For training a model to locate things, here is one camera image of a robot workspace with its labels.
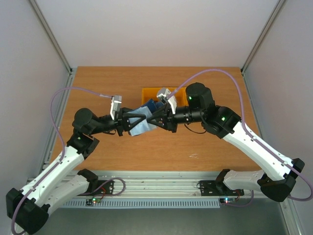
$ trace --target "wooden tabletop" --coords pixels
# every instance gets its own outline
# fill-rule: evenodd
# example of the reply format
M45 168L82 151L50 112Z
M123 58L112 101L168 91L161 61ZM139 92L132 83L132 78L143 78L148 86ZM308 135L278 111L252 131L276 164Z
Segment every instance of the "wooden tabletop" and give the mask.
M138 108L141 90L147 87L177 87L204 67L79 67L73 86L102 94L122 95L122 107ZM243 93L246 122L257 133L256 124L239 68L221 68L231 73ZM225 74L208 72L195 78L210 88L217 105L227 106L240 113L236 88ZM75 112L91 109L97 116L110 113L111 101L82 91L71 91L60 127L65 142L70 138ZM200 123L189 125L195 131L203 130ZM260 169L250 158L231 144L211 134L195 134L183 125L177 133L163 129L131 137L106 134L94 135L100 140L95 151L76 169L89 170L203 170L219 171ZM52 159L60 153L57 140Z

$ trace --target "purple cable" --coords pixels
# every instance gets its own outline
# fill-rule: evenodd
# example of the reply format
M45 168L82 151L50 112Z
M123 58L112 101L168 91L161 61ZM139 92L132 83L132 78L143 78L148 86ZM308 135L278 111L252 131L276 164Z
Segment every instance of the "purple cable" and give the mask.
M92 193L94 193L94 192L97 192L101 187L103 187L103 185L107 184L108 182L110 182L110 181L112 181L112 180L119 180L119 181L121 181L122 184L123 184L123 188L122 188L122 190L121 190L120 192L118 192L118 193L116 193L116 194L111 194L111 195L108 195L108 196L118 196L118 195L120 195L122 192L125 191L125 189L126 189L126 183L125 183L125 181L124 181L123 179L119 178L119 177L114 177L114 178L109 179L109 180L107 180L106 182L102 183L102 184L101 184L98 188L96 188L93 192L85 192L85 193L80 194L80 196L90 195L90 194L92 194Z
M238 96L239 96L239 101L240 101L240 108L241 108L241 116L242 116L242 127L245 131L245 133L247 135L249 135L251 138L253 138L253 135L247 130L246 128L246 121L245 121L245 111L244 111L244 101L243 101L243 97L242 97L242 93L240 91L240 87L236 81L236 79L228 72L224 71L224 70L220 70L220 69L208 69L208 70L203 70L203 71L200 71L198 73L196 73L195 75L193 75L192 77L188 78L186 81L184 81L179 87L177 87L172 93L170 93L168 96L167 96L167 99L171 98L172 96L174 96L178 90L180 88L182 88L184 85L186 85L188 82L190 82L192 79L194 79L195 77L199 76L200 74L203 74L205 72L222 72L224 74L226 74L228 77L231 78L231 80L233 81L233 83L235 84L236 88L237 88L237 92L238 92ZM262 146L267 152L269 152L275 159L277 159L280 163L282 164L285 164L284 161L279 157L277 156L273 151L271 151L269 148L267 148L264 144L262 144L259 140L255 139L254 140L256 143L258 143L260 146ZM290 166L289 164L286 164L286 166L291 170L293 171L294 173L296 173L302 180L304 180L304 182L307 183L307 185L310 187L310 190L311 190L311 194L309 197L307 198L295 198L295 197L292 197L292 196L289 196L288 198L292 199L292 200L295 200L295 201L309 201L313 198L313 185L310 183L309 179L303 175L302 173L300 173L299 171L297 171L296 169L294 169L292 166Z
M60 141L61 141L61 144L62 144L62 154L61 154L61 157L60 157L60 161L63 160L64 158L64 154L65 154L65 144L64 144L64 140L61 136L61 133L58 129L58 127L56 126L54 120L53 120L53 114L52 114L52 104L53 104L53 100L54 98L60 93L60 92L63 92L63 91L66 91L66 90L80 90L80 91L84 91L84 92L88 92L88 93L91 93L91 94L95 94L97 96L101 96L101 97L105 97L105 98L111 98L112 96L109 96L109 95L105 95L105 94L101 94L101 93L97 93L97 92L93 92L93 91L90 91L90 90L87 90L87 89L84 89L84 88L80 88L80 87L65 87L65 88L62 88L60 90L58 90L56 93L53 94L52 98L51 98L51 101L50 101L50 119L52 121L52 125L54 127L54 130L57 132L57 135L59 136L60 138Z
M97 92L93 92L93 91L90 91L90 90L87 90L87 89L84 89L84 88L80 88L80 87L65 87L65 88L62 88L62 89L59 89L58 91L56 91L51 100L50 100L50 119L52 121L52 125L53 125L53 128L54 130L57 132L57 135L58 137L60 138L60 141L61 141L61 144L62 144L62 153L61 153L61 157L59 159L59 161L61 162L64 158L64 154L65 154L65 144L64 144L64 140L61 136L61 133L58 129L58 127L56 126L54 120L53 120L53 114L52 114L52 105L53 105L53 101L54 101L54 98L60 93L60 92L63 92L63 91L66 91L66 90L80 90L80 91L84 91L84 92L88 92L88 93L91 93L91 94L95 94L97 96L101 96L101 97L105 97L105 98L111 98L112 96L109 96L109 95L105 95L105 94L101 94L101 93L97 93ZM12 222L11 222L11 231L12 231L12 234L13 235L22 235L25 233L25 231L21 232L21 233L17 233L15 231L15 220L16 220L16 217L17 217L17 214L23 204L23 202L25 201L25 199L30 195L30 193L59 165L59 162L57 162L49 171L47 171L42 178L40 178L33 186L33 189L30 189L25 195L24 197L20 200L20 202L18 203L18 205L16 206L15 210L14 210L14 213L13 213L13 216L12 216Z
M247 207L247 206L250 206L253 202L253 199L254 199L254 191L252 190L251 191L251 198L250 198L250 201L247 203L247 204L244 204L244 205L235 205L235 204L230 204L230 203L221 203L221 205L226 205L226 206L231 206L231 207Z

